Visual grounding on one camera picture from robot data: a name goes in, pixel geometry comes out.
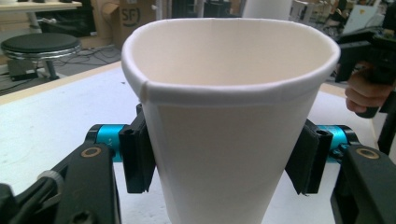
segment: paper cup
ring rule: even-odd
[[[339,54],[326,35],[288,21],[134,31],[122,69],[143,105],[172,223],[261,223]]]

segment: hand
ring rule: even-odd
[[[346,88],[346,107],[356,113],[364,113],[367,107],[379,107],[385,103],[394,86],[374,84],[367,80],[372,67],[363,68],[351,75]]]

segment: cup rim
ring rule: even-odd
[[[328,43],[332,56],[322,66],[298,77],[267,83],[227,86],[161,83],[149,80],[136,66],[136,64],[132,63],[134,58],[127,52],[127,49],[132,46],[139,33],[145,32],[146,29],[150,29],[153,25],[159,25],[166,22],[208,20],[263,21],[300,27],[301,29],[306,29],[308,32],[311,32],[313,35],[318,36],[318,38],[324,40],[325,43]],[[155,104],[185,106],[271,105],[280,101],[292,100],[299,95],[304,95],[312,91],[318,91],[319,85],[335,68],[340,57],[340,51],[341,50],[338,45],[330,37],[321,33],[317,29],[293,21],[246,18],[172,19],[154,21],[136,29],[133,34],[126,39],[123,45],[121,66],[129,84],[142,103],[150,101]],[[310,88],[299,88],[299,86],[308,80],[313,83],[310,85]]]

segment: table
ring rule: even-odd
[[[38,11],[54,11],[54,10],[68,10],[81,7],[80,2],[61,3],[61,2],[18,2],[11,5],[0,5],[0,13],[15,13],[15,12],[38,12]]]
[[[81,7],[80,2],[72,3],[61,3],[61,2],[46,2],[46,3],[35,3],[35,2],[17,2],[10,5],[0,5],[0,13],[16,13],[25,12],[31,23],[32,33],[41,33],[40,26],[37,22],[35,12],[39,11],[55,11],[55,10],[70,10]]]
[[[347,111],[343,91],[328,85],[311,109],[316,124],[344,124],[375,147],[372,122]],[[94,124],[128,124],[138,99],[113,63],[0,97],[0,182],[21,193],[84,140]],[[158,174],[149,193],[127,194],[122,164],[114,165],[123,223],[170,223]],[[327,163],[317,195],[297,195],[284,173],[263,224],[334,223],[330,195],[339,165]]]

